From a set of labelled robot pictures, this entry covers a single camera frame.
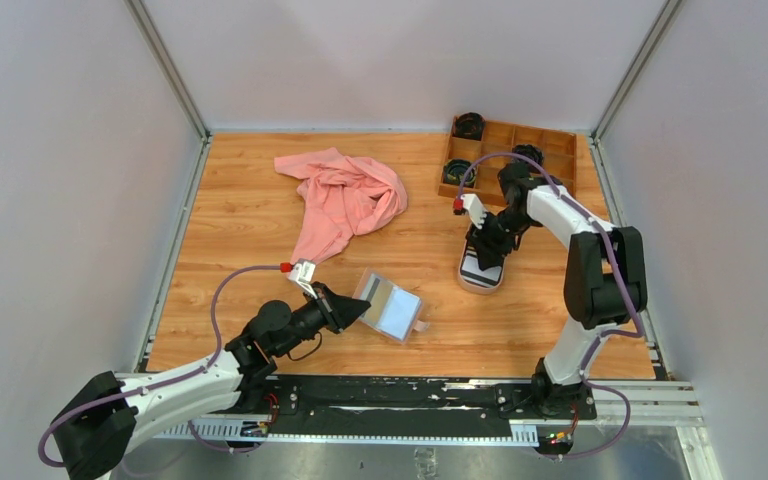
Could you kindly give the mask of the gold credit card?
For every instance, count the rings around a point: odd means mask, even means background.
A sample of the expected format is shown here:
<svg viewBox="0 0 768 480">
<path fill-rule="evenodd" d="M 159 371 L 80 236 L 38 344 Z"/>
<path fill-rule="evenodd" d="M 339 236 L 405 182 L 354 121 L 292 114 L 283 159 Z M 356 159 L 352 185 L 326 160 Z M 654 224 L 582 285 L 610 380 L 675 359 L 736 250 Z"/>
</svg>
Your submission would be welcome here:
<svg viewBox="0 0 768 480">
<path fill-rule="evenodd" d="M 361 291 L 361 299 L 370 303 L 370 307 L 363 315 L 363 321 L 376 327 L 384 313 L 384 309 L 393 291 L 393 284 L 377 274 L 371 274 L 367 284 Z"/>
</svg>

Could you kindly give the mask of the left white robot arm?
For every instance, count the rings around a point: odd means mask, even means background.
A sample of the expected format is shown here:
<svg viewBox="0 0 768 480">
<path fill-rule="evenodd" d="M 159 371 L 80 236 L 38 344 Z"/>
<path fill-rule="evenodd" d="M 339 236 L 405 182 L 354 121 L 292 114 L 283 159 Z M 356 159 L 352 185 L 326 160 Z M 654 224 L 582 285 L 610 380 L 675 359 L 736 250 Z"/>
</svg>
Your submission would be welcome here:
<svg viewBox="0 0 768 480">
<path fill-rule="evenodd" d="M 111 371 L 92 377 L 50 424 L 60 454 L 55 466 L 71 479 L 97 479 L 171 427 L 234 406 L 258 411 L 276 358 L 323 330 L 342 333 L 371 306 L 321 282 L 312 288 L 297 309 L 280 300 L 263 304 L 240 335 L 203 360 L 130 378 Z"/>
</svg>

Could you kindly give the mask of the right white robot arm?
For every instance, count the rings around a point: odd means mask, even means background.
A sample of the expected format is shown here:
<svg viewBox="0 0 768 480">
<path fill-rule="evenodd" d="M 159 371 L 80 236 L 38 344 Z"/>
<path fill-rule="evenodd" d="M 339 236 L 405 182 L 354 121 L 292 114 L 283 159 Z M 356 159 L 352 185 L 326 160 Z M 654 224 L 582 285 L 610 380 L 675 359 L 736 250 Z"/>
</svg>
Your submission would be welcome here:
<svg viewBox="0 0 768 480">
<path fill-rule="evenodd" d="M 539 167 L 512 162 L 497 178 L 505 200 L 501 211 L 490 212 L 475 194 L 462 194 L 454 203 L 455 212 L 471 222 L 459 277 L 467 285 L 495 289 L 507 256 L 532 227 L 548 230 L 565 247 L 568 318 L 554 347 L 539 360 L 528 396 L 537 413 L 552 418 L 583 397 L 604 340 L 621 334 L 628 321 L 640 321 L 648 300 L 642 235 L 600 219 Z"/>
</svg>

